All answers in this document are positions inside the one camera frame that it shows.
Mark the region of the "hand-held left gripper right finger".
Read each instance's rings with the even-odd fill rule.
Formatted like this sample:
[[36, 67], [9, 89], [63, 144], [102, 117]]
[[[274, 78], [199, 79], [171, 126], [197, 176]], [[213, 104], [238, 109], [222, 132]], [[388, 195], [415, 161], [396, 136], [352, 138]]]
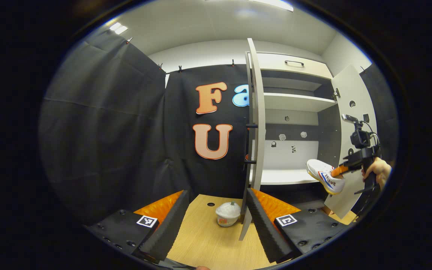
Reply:
[[300, 210], [253, 188], [247, 188], [246, 205], [269, 263], [302, 256], [350, 227], [322, 210]]

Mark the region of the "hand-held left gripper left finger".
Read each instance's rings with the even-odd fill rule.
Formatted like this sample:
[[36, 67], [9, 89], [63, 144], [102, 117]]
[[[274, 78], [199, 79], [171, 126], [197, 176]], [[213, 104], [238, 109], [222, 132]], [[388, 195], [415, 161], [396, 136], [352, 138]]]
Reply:
[[159, 263], [173, 247], [189, 204], [189, 191], [181, 190], [136, 211], [117, 210], [86, 229], [128, 256]]

